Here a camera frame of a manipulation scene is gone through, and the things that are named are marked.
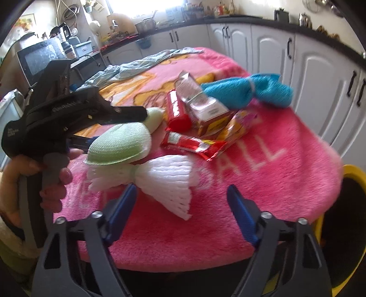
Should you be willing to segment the left hand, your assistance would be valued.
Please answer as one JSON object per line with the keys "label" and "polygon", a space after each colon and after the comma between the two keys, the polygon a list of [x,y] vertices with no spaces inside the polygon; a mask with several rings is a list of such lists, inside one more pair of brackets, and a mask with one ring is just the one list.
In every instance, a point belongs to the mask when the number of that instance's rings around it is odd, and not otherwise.
{"label": "left hand", "polygon": [[38,205],[49,212],[62,210],[61,200],[66,197],[66,185],[73,180],[69,168],[59,170],[57,181],[42,186],[42,171],[46,165],[18,155],[5,167],[1,176],[1,216],[7,223],[22,227],[22,200],[27,198],[29,207]]}

